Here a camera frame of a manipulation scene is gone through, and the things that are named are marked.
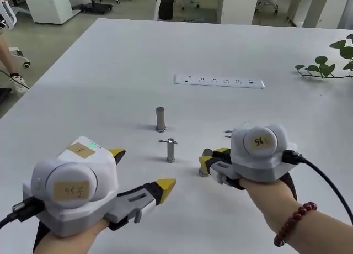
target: table surface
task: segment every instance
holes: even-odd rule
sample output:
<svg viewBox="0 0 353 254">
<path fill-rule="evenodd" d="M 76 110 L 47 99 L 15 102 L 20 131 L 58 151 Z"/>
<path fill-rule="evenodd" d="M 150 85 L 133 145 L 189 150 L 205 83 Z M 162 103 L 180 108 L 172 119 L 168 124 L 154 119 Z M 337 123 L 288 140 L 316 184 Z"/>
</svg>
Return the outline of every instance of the table surface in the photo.
<svg viewBox="0 0 353 254">
<path fill-rule="evenodd" d="M 295 253 L 274 234 L 246 192 L 197 174 L 203 149 L 230 145 L 225 130 L 282 124 L 299 152 L 353 205 L 353 81 L 305 79 L 293 71 L 318 55 L 344 66 L 329 44 L 346 30 L 98 19 L 1 120 L 0 216 L 21 201 L 34 165 L 84 135 L 124 147 L 121 190 L 176 178 L 165 204 L 138 225 L 104 231 L 90 253 Z M 183 86 L 175 73 L 258 78 L 265 89 Z M 154 131 L 156 107 L 168 127 Z M 176 162 L 165 162 L 173 137 Z M 300 202 L 348 222 L 328 185 L 310 168 L 292 171 Z M 0 231 L 4 253 L 30 253 L 38 221 Z"/>
</svg>

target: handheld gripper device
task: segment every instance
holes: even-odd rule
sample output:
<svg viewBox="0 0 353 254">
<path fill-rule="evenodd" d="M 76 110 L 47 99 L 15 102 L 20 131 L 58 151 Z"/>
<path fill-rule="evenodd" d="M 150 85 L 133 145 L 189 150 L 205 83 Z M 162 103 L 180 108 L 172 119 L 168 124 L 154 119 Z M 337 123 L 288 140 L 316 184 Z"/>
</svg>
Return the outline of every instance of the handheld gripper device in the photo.
<svg viewBox="0 0 353 254">
<path fill-rule="evenodd" d="M 23 197 L 44 202 L 43 211 L 36 215 L 39 230 L 44 226 L 57 236 L 71 236 L 100 219 L 117 230 L 130 219 L 139 223 L 164 202 L 175 179 L 160 179 L 118 193 L 116 165 L 124 153 L 124 149 L 107 150 L 81 136 L 58 158 L 38 163 L 31 181 L 23 184 Z"/>
<path fill-rule="evenodd" d="M 205 150 L 199 158 L 200 175 L 209 174 L 220 184 L 233 186 L 240 176 L 256 182 L 272 182 L 295 165 L 284 163 L 285 150 L 295 150 L 279 125 L 236 128 L 232 132 L 231 148 Z"/>
</svg>

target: white power strip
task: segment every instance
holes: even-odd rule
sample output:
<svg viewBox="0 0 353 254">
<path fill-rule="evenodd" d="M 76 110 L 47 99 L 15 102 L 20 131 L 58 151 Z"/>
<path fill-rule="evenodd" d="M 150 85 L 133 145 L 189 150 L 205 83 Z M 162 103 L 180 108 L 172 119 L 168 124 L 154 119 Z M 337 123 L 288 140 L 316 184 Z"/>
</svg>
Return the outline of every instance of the white power strip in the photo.
<svg viewBox="0 0 353 254">
<path fill-rule="evenodd" d="M 175 75 L 175 84 L 198 84 L 199 86 L 265 88 L 262 80 L 243 78 L 223 78 L 194 75 Z"/>
</svg>

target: white shoe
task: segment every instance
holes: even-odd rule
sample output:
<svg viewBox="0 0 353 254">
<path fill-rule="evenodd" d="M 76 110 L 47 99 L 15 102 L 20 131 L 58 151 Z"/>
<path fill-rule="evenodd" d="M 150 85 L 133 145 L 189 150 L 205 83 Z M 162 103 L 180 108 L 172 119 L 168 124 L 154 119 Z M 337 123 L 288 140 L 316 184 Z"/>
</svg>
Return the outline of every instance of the white shoe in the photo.
<svg viewBox="0 0 353 254">
<path fill-rule="evenodd" d="M 18 97 L 22 97 L 29 90 L 22 76 L 13 76 L 10 78 L 10 81 L 13 84 Z"/>
</svg>

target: green plant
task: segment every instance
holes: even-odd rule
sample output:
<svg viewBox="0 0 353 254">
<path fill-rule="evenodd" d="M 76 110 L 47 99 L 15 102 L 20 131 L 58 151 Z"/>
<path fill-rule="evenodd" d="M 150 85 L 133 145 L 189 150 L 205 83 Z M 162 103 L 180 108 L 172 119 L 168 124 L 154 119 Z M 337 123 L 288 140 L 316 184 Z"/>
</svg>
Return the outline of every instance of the green plant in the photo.
<svg viewBox="0 0 353 254">
<path fill-rule="evenodd" d="M 347 36 L 353 42 L 353 34 Z M 333 49 L 338 49 L 342 58 L 349 60 L 349 62 L 343 67 L 343 70 L 349 70 L 347 76 L 334 76 L 332 73 L 336 68 L 335 64 L 328 65 L 328 58 L 326 56 L 318 56 L 315 58 L 316 65 L 296 65 L 295 68 L 297 72 L 302 77 L 321 77 L 321 78 L 345 78 L 350 77 L 352 79 L 353 75 L 350 72 L 353 71 L 353 46 L 346 46 L 346 40 L 340 40 L 330 45 Z M 304 69 L 308 74 L 304 74 L 301 70 Z"/>
</svg>

